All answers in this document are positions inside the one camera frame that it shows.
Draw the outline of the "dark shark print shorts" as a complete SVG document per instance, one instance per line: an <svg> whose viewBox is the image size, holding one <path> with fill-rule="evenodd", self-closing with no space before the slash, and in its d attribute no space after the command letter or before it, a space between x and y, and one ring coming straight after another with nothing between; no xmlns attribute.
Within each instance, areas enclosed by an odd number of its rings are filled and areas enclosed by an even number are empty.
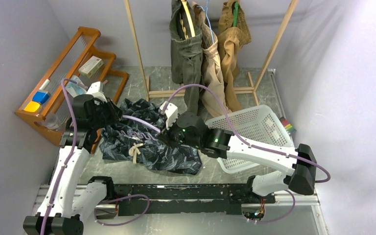
<svg viewBox="0 0 376 235"><path fill-rule="evenodd" d="M128 131L158 133L135 121L123 118L119 123L101 130L103 142L99 149L104 160L131 161L155 171L196 175L202 168L202 161L195 148L178 146L170 148L160 141L147 140L124 135Z"/></svg>

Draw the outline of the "lilac plastic hanger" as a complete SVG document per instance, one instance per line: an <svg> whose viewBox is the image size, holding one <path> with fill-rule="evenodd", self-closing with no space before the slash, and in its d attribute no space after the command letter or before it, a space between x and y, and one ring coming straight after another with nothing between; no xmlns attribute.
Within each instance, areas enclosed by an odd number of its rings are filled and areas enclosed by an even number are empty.
<svg viewBox="0 0 376 235"><path fill-rule="evenodd" d="M154 130L156 133L161 132L160 129L155 127L153 124L151 124L151 123L149 123L145 120L139 119L137 117L123 115L122 118L129 119L129 120L135 121L137 123L140 123L140 124L144 125L145 127ZM145 134L143 132L128 131L126 134L123 132L123 134L127 135L127 136L131 136L131 137L144 138L144 139L147 139L147 140L157 141L157 139L153 135L151 135L150 133Z"/></svg>

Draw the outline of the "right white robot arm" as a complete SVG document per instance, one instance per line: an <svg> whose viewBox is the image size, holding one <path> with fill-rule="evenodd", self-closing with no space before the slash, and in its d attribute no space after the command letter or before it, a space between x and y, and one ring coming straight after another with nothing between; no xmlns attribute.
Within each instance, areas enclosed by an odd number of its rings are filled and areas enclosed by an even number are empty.
<svg viewBox="0 0 376 235"><path fill-rule="evenodd" d="M245 198L255 203L263 196L281 190L301 195L312 195L315 190L316 160L311 148L279 147L236 136L233 131L208 127L191 112L185 112L166 124L157 138L175 148L186 145L210 158L236 159L268 166L274 172L251 176L245 189Z"/></svg>

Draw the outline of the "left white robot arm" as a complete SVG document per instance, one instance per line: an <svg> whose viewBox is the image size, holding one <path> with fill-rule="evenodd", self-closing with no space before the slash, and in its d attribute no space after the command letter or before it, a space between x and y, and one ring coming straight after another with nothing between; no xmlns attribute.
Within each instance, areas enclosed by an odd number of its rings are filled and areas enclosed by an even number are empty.
<svg viewBox="0 0 376 235"><path fill-rule="evenodd" d="M84 221L100 203L116 197L113 179L93 176L83 193L74 198L79 178L98 136L98 130L120 121L123 112L109 98L83 94L68 102L74 116L62 134L59 159L47 194L33 216L26 216L28 235L81 235Z"/></svg>

